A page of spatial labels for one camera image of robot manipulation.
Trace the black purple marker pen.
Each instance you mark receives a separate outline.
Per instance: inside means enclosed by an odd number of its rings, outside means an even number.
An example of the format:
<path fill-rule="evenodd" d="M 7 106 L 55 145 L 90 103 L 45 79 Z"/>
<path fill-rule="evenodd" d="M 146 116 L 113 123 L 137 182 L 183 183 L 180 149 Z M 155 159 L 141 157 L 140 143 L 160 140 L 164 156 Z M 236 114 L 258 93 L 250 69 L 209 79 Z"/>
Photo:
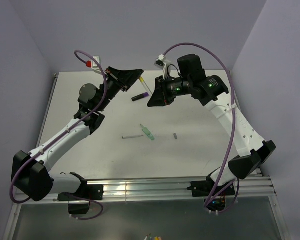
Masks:
<path fill-rule="evenodd" d="M 141 100 L 141 99 L 144 99 L 145 97 L 143 97 L 142 94 L 143 94 L 143 93 L 141 93 L 141 94 L 139 94 L 139 95 L 136 95 L 136 96 L 132 97 L 131 100 L 132 100 L 133 102 L 135 102 L 135 101 L 139 101 L 139 100 Z"/>

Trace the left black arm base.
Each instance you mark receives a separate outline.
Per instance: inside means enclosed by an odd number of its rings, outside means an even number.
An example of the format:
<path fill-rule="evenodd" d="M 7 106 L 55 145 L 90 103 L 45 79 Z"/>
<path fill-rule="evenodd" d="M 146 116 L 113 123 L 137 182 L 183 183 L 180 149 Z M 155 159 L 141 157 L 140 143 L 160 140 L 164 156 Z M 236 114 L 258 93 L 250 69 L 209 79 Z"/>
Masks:
<path fill-rule="evenodd" d="M 75 193 L 60 193 L 58 194 L 58 202 L 68 202 L 68 213 L 72 218 L 78 220 L 92 220 L 102 215 L 104 206 L 99 202 L 103 199 L 104 185 L 103 184 L 87 184 L 80 187 Z M 99 212 L 90 217 L 84 217 L 92 206 L 99 206 Z"/>

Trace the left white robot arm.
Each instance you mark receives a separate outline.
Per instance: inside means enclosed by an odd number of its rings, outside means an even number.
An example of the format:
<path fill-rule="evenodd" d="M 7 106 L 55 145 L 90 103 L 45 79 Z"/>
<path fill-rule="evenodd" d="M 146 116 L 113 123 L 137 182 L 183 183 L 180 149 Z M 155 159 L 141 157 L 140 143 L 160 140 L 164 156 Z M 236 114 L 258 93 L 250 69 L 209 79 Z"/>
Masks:
<path fill-rule="evenodd" d="M 144 73 L 142 69 L 118 70 L 108 67 L 100 87 L 92 83 L 79 90 L 79 109 L 73 119 L 46 143 L 29 153 L 19 151 L 13 158 L 11 186 L 28 199 L 41 201 L 49 194 L 70 194 L 81 200 L 88 193 L 88 181 L 77 173 L 51 175 L 54 165 L 76 144 L 92 135 L 102 124 L 102 112 L 120 92 L 127 92 Z"/>

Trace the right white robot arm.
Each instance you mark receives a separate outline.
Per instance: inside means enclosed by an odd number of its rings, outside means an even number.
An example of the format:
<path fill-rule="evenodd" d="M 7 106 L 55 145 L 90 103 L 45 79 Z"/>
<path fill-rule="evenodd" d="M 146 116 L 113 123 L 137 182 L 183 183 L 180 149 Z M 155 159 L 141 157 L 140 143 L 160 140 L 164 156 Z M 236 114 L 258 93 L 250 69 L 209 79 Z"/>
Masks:
<path fill-rule="evenodd" d="M 155 65 L 163 74 L 155 78 L 154 92 L 147 103 L 149 108 L 171 105 L 178 96 L 190 95 L 208 109 L 230 136 L 230 146 L 238 155 L 225 159 L 220 168 L 211 173 L 206 183 L 207 191 L 219 194 L 228 182 L 243 180 L 259 168 L 274 152 L 276 145 L 266 141 L 250 125 L 235 103 L 234 94 L 217 75 L 206 76 L 201 59 L 188 54 L 177 60 L 179 76 L 170 75 L 172 65 L 161 54 Z"/>

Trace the white grey-tip pen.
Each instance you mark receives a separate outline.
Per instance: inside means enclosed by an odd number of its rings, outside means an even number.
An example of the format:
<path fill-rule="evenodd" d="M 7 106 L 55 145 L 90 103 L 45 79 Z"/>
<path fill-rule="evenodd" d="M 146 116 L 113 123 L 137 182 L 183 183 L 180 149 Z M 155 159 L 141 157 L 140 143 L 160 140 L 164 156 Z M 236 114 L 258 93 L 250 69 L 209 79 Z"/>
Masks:
<path fill-rule="evenodd" d="M 143 137 L 143 136 L 144 136 L 143 134 L 139 134 L 139 135 L 122 136 L 121 138 L 125 140 L 125 139 L 140 138 L 140 137 Z"/>

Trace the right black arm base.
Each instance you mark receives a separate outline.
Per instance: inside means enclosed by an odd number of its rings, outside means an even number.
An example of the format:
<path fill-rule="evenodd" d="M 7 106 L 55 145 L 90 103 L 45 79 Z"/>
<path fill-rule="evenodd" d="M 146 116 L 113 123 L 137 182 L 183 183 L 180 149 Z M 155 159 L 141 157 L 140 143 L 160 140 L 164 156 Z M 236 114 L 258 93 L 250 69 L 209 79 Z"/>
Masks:
<path fill-rule="evenodd" d="M 194 198 L 208 197 L 213 186 L 214 183 L 210 180 L 191 181 L 187 190 L 191 191 L 192 197 Z M 235 196 L 235 194 L 236 191 L 233 183 L 226 183 L 222 186 L 217 186 L 212 195 L 216 195 L 216 198 L 207 205 L 207 209 L 212 212 L 220 212 L 225 210 L 227 205 L 226 197 Z"/>

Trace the green translucent marker pen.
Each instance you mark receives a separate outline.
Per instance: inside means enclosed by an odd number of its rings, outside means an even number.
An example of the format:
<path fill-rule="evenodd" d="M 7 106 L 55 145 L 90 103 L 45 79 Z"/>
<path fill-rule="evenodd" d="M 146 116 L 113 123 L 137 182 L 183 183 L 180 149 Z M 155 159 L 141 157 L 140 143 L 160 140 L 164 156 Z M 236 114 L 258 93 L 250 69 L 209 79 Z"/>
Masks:
<path fill-rule="evenodd" d="M 154 141 L 155 140 L 155 137 L 154 135 L 151 133 L 151 131 L 145 127 L 144 125 L 140 124 L 140 127 L 143 131 L 143 133 L 151 140 L 151 141 Z"/>

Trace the white yellow-tip pen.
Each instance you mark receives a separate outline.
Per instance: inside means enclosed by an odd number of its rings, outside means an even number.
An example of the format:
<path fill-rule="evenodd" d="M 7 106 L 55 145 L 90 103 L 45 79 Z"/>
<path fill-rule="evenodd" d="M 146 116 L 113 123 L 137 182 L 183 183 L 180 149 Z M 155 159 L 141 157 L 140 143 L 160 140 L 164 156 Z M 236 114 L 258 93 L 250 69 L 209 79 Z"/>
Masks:
<path fill-rule="evenodd" d="M 143 87 L 145 88 L 146 92 L 149 94 L 149 95 L 152 95 L 152 91 L 150 90 L 150 88 L 148 87 L 148 85 L 146 84 L 146 82 L 141 82 L 141 84 L 143 85 Z"/>

